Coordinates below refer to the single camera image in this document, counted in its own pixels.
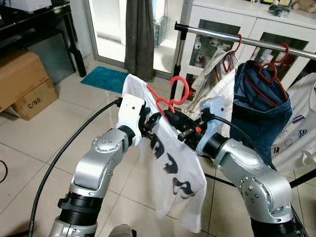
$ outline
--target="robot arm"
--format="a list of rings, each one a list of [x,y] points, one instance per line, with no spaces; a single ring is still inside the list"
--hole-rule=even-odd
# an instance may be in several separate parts
[[[219,121],[207,119],[210,114],[224,117],[224,99],[208,99],[200,107],[201,118],[196,121],[180,112],[165,113],[171,125],[182,132],[178,139],[187,143],[198,155],[211,158],[233,182],[244,200],[254,236],[304,236],[302,225],[293,218],[289,182],[269,168],[252,149],[220,135]]]
[[[223,99],[214,98],[202,105],[202,111],[223,116],[223,107]],[[237,187],[251,217],[255,237],[304,236],[302,226],[293,221],[291,188],[282,175],[267,167],[253,150],[220,135],[218,121],[204,119],[205,116],[192,121],[182,113],[165,113],[171,125],[182,132],[178,139],[199,155],[213,159]],[[129,146],[138,145],[142,136],[150,137],[144,131],[151,130],[161,116],[154,114],[145,123],[145,101],[132,95],[124,95],[118,115],[117,128],[96,137],[78,163],[68,194],[58,202],[62,211],[50,237],[94,236],[114,168]]]
[[[94,236],[113,170],[128,147],[138,145],[141,140],[144,111],[144,100],[129,94],[124,96],[117,128],[97,136],[79,161],[68,194],[58,202],[62,211],[55,219],[50,237]]]

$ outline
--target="blue jeans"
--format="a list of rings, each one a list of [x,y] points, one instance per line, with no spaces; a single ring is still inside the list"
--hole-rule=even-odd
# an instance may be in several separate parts
[[[247,61],[238,67],[235,76],[232,123],[246,132],[271,161],[270,147],[292,115],[290,99],[280,85],[266,82],[259,75],[260,66]],[[262,73],[272,76],[266,70]],[[253,146],[231,127],[230,138],[253,149]]]

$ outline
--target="metal stand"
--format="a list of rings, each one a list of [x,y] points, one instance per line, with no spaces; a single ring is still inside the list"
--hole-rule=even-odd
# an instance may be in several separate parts
[[[207,36],[207,37],[212,37],[215,39],[227,40],[227,41],[232,41],[232,42],[239,42],[240,41],[240,38],[238,36],[228,35],[228,34],[215,32],[215,31],[207,31],[204,29],[199,29],[199,28],[194,28],[194,27],[190,27],[187,25],[178,24],[177,22],[174,25],[174,29],[181,32],[181,35],[180,35],[181,41],[179,44],[179,50],[177,52],[176,63],[174,65],[174,69],[173,69],[173,76],[178,76],[180,74],[180,71],[181,71],[181,60],[182,60],[182,55],[183,55],[183,51],[184,51],[185,41],[187,38],[187,33],[194,33],[194,34],[199,34],[202,36]],[[252,46],[258,46],[258,47],[262,47],[262,48],[268,48],[268,49],[272,49],[272,50],[277,50],[277,51],[281,51],[281,52],[286,51],[285,47],[283,47],[283,46],[280,46],[280,45],[274,44],[274,43],[259,41],[259,40],[242,38],[241,43],[247,44],[247,45],[252,45]],[[310,53],[310,52],[303,51],[303,50],[289,48],[289,54],[293,54],[296,56],[316,60],[315,53]],[[176,88],[177,88],[177,81],[172,85],[170,100],[174,99]],[[219,178],[216,178],[212,175],[205,174],[205,176],[208,178],[217,180],[221,183],[233,186],[232,183],[227,182],[227,181],[222,180],[222,179],[219,179]],[[316,177],[316,169],[301,176],[301,177],[299,177],[299,178],[297,178],[297,179],[295,179],[294,181],[290,182],[291,188],[294,188],[298,185],[301,185],[301,184],[305,183],[306,181],[309,181],[315,177]]]

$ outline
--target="black cable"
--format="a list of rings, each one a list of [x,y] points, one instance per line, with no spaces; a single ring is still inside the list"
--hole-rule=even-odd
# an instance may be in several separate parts
[[[4,177],[1,179],[0,183],[2,183],[6,177],[8,176],[8,166],[6,166],[6,163],[4,163],[3,160],[0,160],[0,162],[4,165],[4,168],[5,168],[5,174],[4,174]]]
[[[210,174],[205,174],[205,173],[204,173],[204,175],[205,175],[207,178],[214,179],[214,180],[216,180],[216,181],[218,181],[218,182],[221,182],[221,183],[223,183],[223,184],[227,184],[227,185],[229,185],[229,186],[235,187],[235,185],[234,185],[233,183],[228,182],[228,181],[226,181],[226,180],[224,180],[224,179],[217,178],[217,177],[215,177],[215,176],[213,176],[213,175],[210,175]]]
[[[36,214],[36,209],[38,207],[38,203],[39,203],[39,199],[40,199],[40,194],[43,191],[44,185],[50,175],[50,173],[52,172],[55,164],[57,163],[57,161],[59,160],[59,158],[61,157],[61,155],[63,154],[63,152],[69,147],[69,145],[75,140],[75,138],[96,118],[98,117],[102,112],[104,112],[105,110],[107,110],[109,107],[111,107],[112,105],[116,104],[116,105],[120,105],[121,103],[121,99],[117,99],[111,103],[109,103],[107,106],[103,107],[102,109],[100,109],[98,112],[96,112],[91,118],[89,118],[75,133],[74,135],[67,141],[67,143],[63,146],[63,148],[59,151],[59,153],[57,154],[57,156],[55,157],[55,159],[53,160],[53,162],[50,164],[48,170],[46,171],[40,185],[39,185],[39,189],[36,193],[35,199],[34,199],[34,203],[33,203],[33,207],[32,207],[32,213],[31,213],[31,219],[30,219],[30,225],[29,225],[29,234],[28,237],[32,237],[33,235],[33,231],[34,231],[34,222],[35,222],[35,214]]]
[[[252,140],[252,138],[247,133],[245,133],[243,130],[241,130],[239,127],[237,127],[233,123],[229,122],[228,120],[226,120],[226,119],[224,119],[222,117],[213,115],[213,114],[211,114],[211,115],[212,115],[212,119],[215,119],[215,120],[218,120],[220,122],[223,122],[223,123],[229,125],[230,127],[233,127],[234,129],[236,129],[258,151],[258,153],[261,156],[261,158],[263,159],[263,161],[266,164],[268,164],[272,169],[277,171],[276,167],[272,164],[270,159],[266,156],[266,154],[262,151],[262,149],[256,145],[256,143]]]

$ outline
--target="white t-shirt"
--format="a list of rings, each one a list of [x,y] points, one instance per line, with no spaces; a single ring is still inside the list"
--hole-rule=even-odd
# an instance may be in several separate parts
[[[293,114],[271,146],[272,162],[280,171],[316,165],[316,73],[299,80],[287,93]]]
[[[158,112],[155,100],[146,83],[129,74],[124,82],[123,95],[132,94],[146,101],[151,109],[149,116]],[[148,149],[142,141],[139,146],[143,158],[150,162],[144,167],[150,173],[148,183],[156,206],[156,214],[162,219],[172,206],[184,202],[179,221],[191,232],[201,231],[201,210],[206,194],[206,179],[195,151],[178,140],[178,132],[161,117],[152,129],[154,134]]]

